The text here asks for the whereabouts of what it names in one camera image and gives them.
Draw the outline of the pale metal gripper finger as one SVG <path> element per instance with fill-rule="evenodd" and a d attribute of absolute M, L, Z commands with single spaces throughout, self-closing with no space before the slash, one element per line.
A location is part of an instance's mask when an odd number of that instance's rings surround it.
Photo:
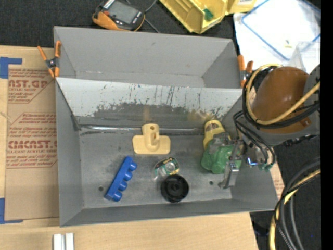
<path fill-rule="evenodd" d="M 230 139 L 229 137 L 214 137 L 209 145 L 209 154 L 215 154 L 218 151 L 225 151 L 229 155 L 238 155 L 243 146 L 243 141 L 239 139 Z"/>
<path fill-rule="evenodd" d="M 219 187 L 221 189 L 227 189 L 231 186 L 234 186 L 239 171 L 240 167 L 234 161 L 227 162 L 224 171 L 224 178 L 222 182 L 219 183 Z"/>

